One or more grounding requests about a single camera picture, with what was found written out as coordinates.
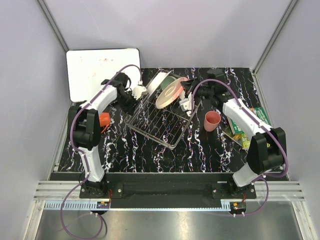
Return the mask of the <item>orange mug white inside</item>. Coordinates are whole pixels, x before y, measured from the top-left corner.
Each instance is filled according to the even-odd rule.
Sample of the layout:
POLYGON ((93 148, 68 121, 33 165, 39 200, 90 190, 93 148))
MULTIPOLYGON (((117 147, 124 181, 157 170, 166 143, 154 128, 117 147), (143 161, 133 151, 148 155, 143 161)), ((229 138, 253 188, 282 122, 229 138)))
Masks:
POLYGON ((108 112, 102 112, 99 116, 99 123, 101 128, 101 134, 103 134, 111 124, 110 114, 108 112))

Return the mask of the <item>pink cream floral plate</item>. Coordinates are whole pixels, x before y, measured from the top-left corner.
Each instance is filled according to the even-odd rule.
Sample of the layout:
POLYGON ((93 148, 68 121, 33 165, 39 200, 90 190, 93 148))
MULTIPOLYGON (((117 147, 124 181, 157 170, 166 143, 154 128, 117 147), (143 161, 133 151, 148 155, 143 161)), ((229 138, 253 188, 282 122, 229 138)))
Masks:
POLYGON ((187 77, 180 77, 170 83, 156 99, 155 107, 157 109, 163 109, 172 104, 184 91, 182 83, 188 80, 187 77))

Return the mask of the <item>pink plastic cup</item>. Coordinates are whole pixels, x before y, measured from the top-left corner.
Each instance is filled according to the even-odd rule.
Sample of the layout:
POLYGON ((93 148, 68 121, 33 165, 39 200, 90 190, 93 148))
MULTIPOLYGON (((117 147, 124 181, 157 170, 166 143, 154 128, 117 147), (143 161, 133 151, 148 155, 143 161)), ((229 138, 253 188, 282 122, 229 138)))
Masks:
POLYGON ((221 115, 216 111, 208 111, 204 117, 203 127, 207 132, 214 131, 221 121, 221 115))

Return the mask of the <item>green ceramic bowl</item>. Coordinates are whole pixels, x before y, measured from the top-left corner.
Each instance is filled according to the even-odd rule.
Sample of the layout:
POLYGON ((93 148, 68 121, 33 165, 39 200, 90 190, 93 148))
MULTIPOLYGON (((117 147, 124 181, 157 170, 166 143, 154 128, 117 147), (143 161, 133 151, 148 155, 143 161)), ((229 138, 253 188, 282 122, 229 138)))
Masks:
POLYGON ((172 82, 177 78, 171 75, 166 76, 166 78, 160 83, 161 90, 165 90, 172 82))

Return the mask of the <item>wire dish rack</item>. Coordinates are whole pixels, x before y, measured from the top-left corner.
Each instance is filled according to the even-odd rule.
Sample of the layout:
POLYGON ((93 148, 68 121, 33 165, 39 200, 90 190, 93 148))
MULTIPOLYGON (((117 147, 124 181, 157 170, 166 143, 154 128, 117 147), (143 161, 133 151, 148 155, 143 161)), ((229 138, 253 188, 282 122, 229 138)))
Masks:
MULTIPOLYGON (((186 77, 177 75, 172 71, 169 75, 176 79, 186 77)), ((159 85, 152 95, 147 94, 143 96, 133 116, 126 121, 126 125, 149 140, 174 149, 185 131, 189 128, 201 100, 195 100, 192 111, 182 111, 179 101, 185 98, 185 91, 183 91, 173 103, 165 108, 157 109, 155 103, 162 91, 159 85)))

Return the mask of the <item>large white plate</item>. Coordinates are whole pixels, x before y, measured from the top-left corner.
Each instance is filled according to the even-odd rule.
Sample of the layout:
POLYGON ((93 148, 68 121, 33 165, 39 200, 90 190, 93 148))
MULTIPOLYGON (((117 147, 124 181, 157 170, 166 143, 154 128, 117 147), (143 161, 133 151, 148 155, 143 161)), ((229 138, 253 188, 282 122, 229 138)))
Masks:
POLYGON ((170 73, 171 71, 159 71, 158 73, 156 73, 146 86, 148 94, 152 95, 153 92, 159 87, 159 85, 170 73))

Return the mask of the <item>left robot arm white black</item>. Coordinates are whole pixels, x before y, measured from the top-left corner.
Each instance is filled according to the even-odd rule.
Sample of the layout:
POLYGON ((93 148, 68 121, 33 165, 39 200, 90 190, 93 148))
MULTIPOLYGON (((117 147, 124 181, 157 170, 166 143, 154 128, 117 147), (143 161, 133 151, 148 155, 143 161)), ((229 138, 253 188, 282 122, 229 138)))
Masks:
POLYGON ((109 192, 98 147, 103 126, 100 116, 113 101, 117 101, 125 113, 134 113, 138 100, 127 87, 128 83, 131 79, 125 73, 118 72, 111 80, 105 79, 101 83, 93 99, 68 110, 68 137, 84 166, 84 180, 80 185, 97 198, 103 198, 109 192))

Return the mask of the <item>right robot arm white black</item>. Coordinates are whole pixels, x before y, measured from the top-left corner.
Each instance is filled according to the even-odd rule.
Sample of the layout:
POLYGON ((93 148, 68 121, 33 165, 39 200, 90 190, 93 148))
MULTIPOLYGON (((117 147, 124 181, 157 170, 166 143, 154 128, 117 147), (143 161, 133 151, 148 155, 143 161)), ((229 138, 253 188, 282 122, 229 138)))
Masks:
POLYGON ((207 75, 209 78, 205 80, 194 78, 181 82, 185 97, 190 102, 189 110, 195 110, 196 98, 209 99, 214 107, 235 121, 250 138, 245 165, 227 181, 228 195, 239 198, 249 185, 264 180, 265 176, 284 177, 289 168, 285 131, 259 119, 236 93, 219 79, 222 76, 220 69, 211 69, 207 75))

